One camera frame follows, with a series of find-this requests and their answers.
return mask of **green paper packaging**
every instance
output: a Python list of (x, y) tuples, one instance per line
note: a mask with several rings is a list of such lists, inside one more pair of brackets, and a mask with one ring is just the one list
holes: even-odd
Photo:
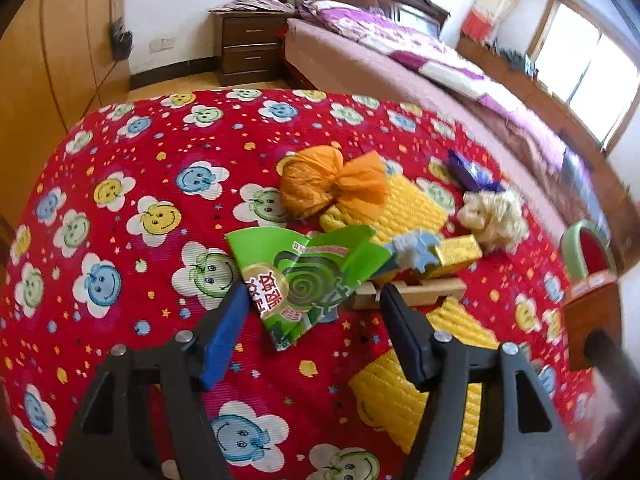
[(308, 332), (391, 257), (370, 241), (374, 234), (354, 225), (313, 238), (282, 227), (226, 235), (277, 350)]

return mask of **silver bolt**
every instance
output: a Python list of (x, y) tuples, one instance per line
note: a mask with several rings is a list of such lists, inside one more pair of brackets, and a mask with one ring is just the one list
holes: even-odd
[(448, 343), (453, 339), (453, 336), (449, 332), (446, 332), (446, 330), (436, 330), (436, 332), (433, 333), (433, 337), (440, 343)]
[(183, 345), (185, 343), (188, 343), (192, 339), (193, 339), (193, 332), (191, 330), (180, 330), (180, 332), (178, 332), (175, 335), (175, 340), (178, 343), (183, 344)]
[(126, 352), (127, 352), (127, 345), (123, 343), (118, 343), (117, 345), (113, 345), (113, 347), (111, 347), (111, 355), (113, 356), (120, 357), (121, 355), (124, 355)]
[(518, 345), (516, 345), (516, 343), (512, 343), (509, 341), (507, 343), (503, 343), (502, 351), (507, 355), (516, 355), (520, 351), (520, 348), (518, 348)]

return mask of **window frame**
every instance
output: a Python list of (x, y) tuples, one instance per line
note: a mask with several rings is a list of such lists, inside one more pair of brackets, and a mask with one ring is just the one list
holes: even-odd
[[(629, 57), (629, 59), (636, 65), (636, 68), (640, 73), (640, 62), (639, 62), (638, 56), (635, 56), (632, 52), (630, 52), (629, 48), (627, 48), (625, 45), (626, 41), (620, 37), (620, 34), (615, 30), (612, 30), (611, 27), (606, 25), (601, 19), (596, 17), (594, 14), (584, 9), (580, 5), (576, 4), (573, 0), (547, 0), (546, 1), (545, 12), (542, 13), (542, 17), (540, 18), (540, 22), (538, 23), (538, 28), (536, 29), (533, 35), (533, 38), (529, 43), (529, 48), (527, 49), (527, 55), (533, 61), (535, 61), (538, 58), (540, 51), (542, 50), (542, 47), (545, 44), (546, 37), (549, 34), (549, 30), (551, 29), (551, 24), (556, 16), (556, 12), (558, 12), (558, 9), (560, 8), (560, 5), (565, 5), (569, 7), (569, 9), (571, 9), (573, 12), (580, 14), (585, 20), (590, 22), (591, 25), (593, 25), (598, 29), (598, 31), (600, 32), (600, 35), (605, 34), (620, 50), (622, 50), (622, 52), (625, 53), (626, 56)], [(578, 84), (574, 89), (574, 92), (572, 92), (572, 96), (574, 95), (579, 85), (580, 83), (578, 82)], [(562, 101), (560, 98), (556, 96), (554, 97), (559, 102), (563, 103), (566, 106), (567, 110), (576, 119), (580, 121), (580, 118), (571, 110), (568, 102)], [(593, 140), (597, 143), (597, 145), (600, 146), (600, 149), (603, 152), (610, 152), (610, 150), (612, 150), (615, 147), (615, 145), (618, 143), (618, 141), (624, 134), (626, 127), (631, 121), (631, 118), (636, 113), (636, 110), (638, 110), (639, 105), (640, 105), (640, 86), (636, 91), (636, 95), (633, 101), (631, 102), (631, 105), (629, 106), (625, 115), (622, 117), (622, 119), (618, 123), (618, 126), (616, 127), (616, 129), (613, 131), (612, 134), (609, 134), (607, 137), (605, 137), (602, 142), (599, 141), (595, 135), (593, 135), (593, 133), (584, 125), (582, 121), (580, 121), (580, 123), (584, 125), (585, 129), (591, 134), (591, 137), (593, 137)]]

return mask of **orange bow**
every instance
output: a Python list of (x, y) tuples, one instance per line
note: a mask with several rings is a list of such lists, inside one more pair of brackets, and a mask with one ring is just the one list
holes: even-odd
[(282, 203), (295, 219), (308, 218), (333, 202), (377, 218), (388, 194), (385, 165), (376, 152), (345, 164), (335, 148), (314, 146), (294, 155), (280, 179)]

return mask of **wall outlet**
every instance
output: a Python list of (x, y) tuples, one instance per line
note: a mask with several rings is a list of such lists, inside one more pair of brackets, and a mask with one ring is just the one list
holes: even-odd
[(156, 38), (149, 43), (149, 53), (155, 54), (162, 50), (171, 50), (175, 46), (175, 36), (170, 38)]

